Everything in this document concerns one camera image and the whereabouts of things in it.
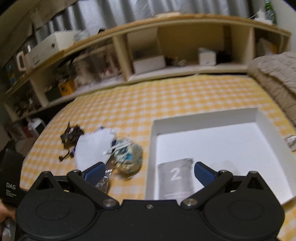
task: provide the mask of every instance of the curtain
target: curtain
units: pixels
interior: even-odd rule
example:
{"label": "curtain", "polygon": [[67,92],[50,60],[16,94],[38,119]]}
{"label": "curtain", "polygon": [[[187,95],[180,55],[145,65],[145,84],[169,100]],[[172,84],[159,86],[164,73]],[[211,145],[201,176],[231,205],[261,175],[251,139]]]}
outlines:
{"label": "curtain", "polygon": [[35,39],[39,43],[53,32],[66,29],[88,30],[94,35],[100,28],[109,29],[169,11],[250,17],[247,0],[79,0],[38,29]]}

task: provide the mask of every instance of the beige blanket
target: beige blanket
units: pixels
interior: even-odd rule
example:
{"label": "beige blanket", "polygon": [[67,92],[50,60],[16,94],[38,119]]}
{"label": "beige blanket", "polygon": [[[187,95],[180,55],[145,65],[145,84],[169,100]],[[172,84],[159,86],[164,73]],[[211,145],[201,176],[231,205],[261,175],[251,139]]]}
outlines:
{"label": "beige blanket", "polygon": [[296,52],[254,59],[248,74],[256,79],[296,127]]}

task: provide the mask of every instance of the number 2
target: number 2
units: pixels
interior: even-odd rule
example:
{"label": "number 2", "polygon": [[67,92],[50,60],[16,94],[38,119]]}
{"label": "number 2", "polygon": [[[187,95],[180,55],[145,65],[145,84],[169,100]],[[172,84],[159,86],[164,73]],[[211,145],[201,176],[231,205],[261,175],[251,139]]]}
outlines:
{"label": "number 2", "polygon": [[174,175],[172,176],[172,178],[170,179],[171,181],[176,181],[176,180],[180,180],[181,177],[178,176],[180,173],[180,168],[175,167],[173,168],[170,172],[174,172]]}

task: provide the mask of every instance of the yellow checkered tablecloth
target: yellow checkered tablecloth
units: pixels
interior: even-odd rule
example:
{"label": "yellow checkered tablecloth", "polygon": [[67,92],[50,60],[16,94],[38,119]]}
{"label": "yellow checkered tablecloth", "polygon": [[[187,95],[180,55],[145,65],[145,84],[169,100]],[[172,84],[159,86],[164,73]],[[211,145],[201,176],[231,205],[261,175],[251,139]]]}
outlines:
{"label": "yellow checkered tablecloth", "polygon": [[[112,174],[108,193],[119,201],[143,199],[153,120],[248,107],[258,107],[283,138],[296,134],[280,108],[253,79],[245,76],[190,76],[121,86],[81,96],[61,110],[36,141],[22,168],[21,187],[29,189],[45,170],[54,175],[65,175],[76,169],[73,159],[63,162],[58,159],[66,153],[59,137],[70,121],[79,124],[86,132],[93,132],[100,126],[117,128],[143,147],[140,172],[128,179],[119,173]],[[284,208],[286,219],[279,238],[296,240],[296,201],[289,202]]]}

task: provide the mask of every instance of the tablecloth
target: tablecloth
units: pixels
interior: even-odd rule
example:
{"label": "tablecloth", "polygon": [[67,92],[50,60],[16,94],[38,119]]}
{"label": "tablecloth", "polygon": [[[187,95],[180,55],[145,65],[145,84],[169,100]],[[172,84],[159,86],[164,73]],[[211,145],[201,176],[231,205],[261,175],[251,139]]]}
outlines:
{"label": "tablecloth", "polygon": [[[25,159],[20,185],[29,189],[45,170],[65,175],[76,169],[73,159],[63,162],[58,159],[67,152],[59,137],[70,121],[86,132],[100,126],[116,128],[120,135],[129,135],[143,147],[141,170],[130,177],[112,174],[108,193],[119,201],[143,199],[153,120],[249,107],[258,107],[283,138],[296,134],[280,108],[247,76],[195,75],[126,85],[78,97],[54,117],[34,144]],[[296,201],[284,208],[286,218],[279,238],[296,240]]]}

